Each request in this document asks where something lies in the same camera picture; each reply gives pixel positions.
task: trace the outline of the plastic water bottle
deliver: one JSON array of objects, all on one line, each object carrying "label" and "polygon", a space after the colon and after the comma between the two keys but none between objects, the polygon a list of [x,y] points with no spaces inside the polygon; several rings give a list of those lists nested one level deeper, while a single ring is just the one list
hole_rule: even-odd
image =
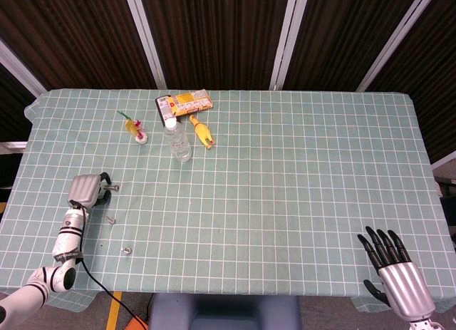
[{"label": "plastic water bottle", "polygon": [[172,156],[181,162],[186,162],[192,157],[192,149],[187,139],[187,134],[180,122],[175,118],[165,120],[165,137],[171,145]]}]

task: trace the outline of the green stem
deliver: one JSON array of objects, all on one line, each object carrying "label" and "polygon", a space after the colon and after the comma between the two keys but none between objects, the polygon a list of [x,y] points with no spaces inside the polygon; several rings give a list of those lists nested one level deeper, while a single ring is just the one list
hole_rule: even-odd
[{"label": "green stem", "polygon": [[126,116],[126,114],[122,113],[121,111],[119,110],[116,110],[119,114],[121,114],[124,118],[126,118],[127,120],[131,120],[131,117],[130,116]]}]

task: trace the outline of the tablecloth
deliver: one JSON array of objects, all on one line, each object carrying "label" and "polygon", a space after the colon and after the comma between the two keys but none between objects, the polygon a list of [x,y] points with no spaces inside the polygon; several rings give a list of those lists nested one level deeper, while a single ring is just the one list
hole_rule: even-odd
[{"label": "tablecloth", "polygon": [[[206,150],[183,117],[193,158],[181,164],[154,101],[180,92],[63,89],[26,109],[0,289],[54,265],[73,177],[106,171],[120,192],[93,208],[83,253],[109,289],[350,296],[377,311],[362,281],[378,277],[356,238],[370,225],[403,238],[440,310],[456,303],[456,256],[408,96],[209,91],[214,107],[197,117],[216,145]],[[116,110],[143,121],[146,145]],[[73,291],[49,304],[80,311],[98,290],[79,265]]]}]

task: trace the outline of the cardboard box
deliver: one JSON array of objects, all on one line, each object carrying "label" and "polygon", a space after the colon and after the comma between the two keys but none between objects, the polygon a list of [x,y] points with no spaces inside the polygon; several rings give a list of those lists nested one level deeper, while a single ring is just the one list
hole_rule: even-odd
[{"label": "cardboard box", "polygon": [[171,107],[168,104],[168,98],[171,95],[161,96],[155,99],[155,104],[157,105],[158,114],[162,120],[163,127],[165,127],[165,120],[168,118],[175,118],[175,115],[171,111]]},{"label": "cardboard box", "polygon": [[170,96],[167,102],[171,107],[171,111],[176,116],[194,113],[212,108],[212,101],[205,89],[183,93],[177,96]]}]

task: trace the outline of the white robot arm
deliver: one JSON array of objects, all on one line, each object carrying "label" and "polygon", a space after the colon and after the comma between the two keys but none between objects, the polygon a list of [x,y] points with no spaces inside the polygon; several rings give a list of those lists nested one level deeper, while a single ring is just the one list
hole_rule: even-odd
[{"label": "white robot arm", "polygon": [[434,301],[420,269],[410,260],[399,236],[392,230],[388,230],[390,236],[382,230],[377,230],[378,234],[370,227],[366,227],[366,230],[375,250],[363,235],[359,234],[358,238],[385,289],[382,293],[372,282],[364,280],[368,291],[390,306],[401,319],[409,322],[410,330],[444,330],[443,326],[430,320],[435,310]]},{"label": "white robot arm", "polygon": [[[64,292],[73,287],[75,266],[82,256],[82,238],[88,221],[88,210],[104,204],[110,198],[109,175],[79,175],[74,177],[68,193],[68,205],[62,227],[58,232],[52,255],[58,267],[42,267],[33,272],[27,285],[0,300],[0,330],[11,329],[35,314],[47,301],[51,292]],[[98,198],[102,190],[104,195]]]}]

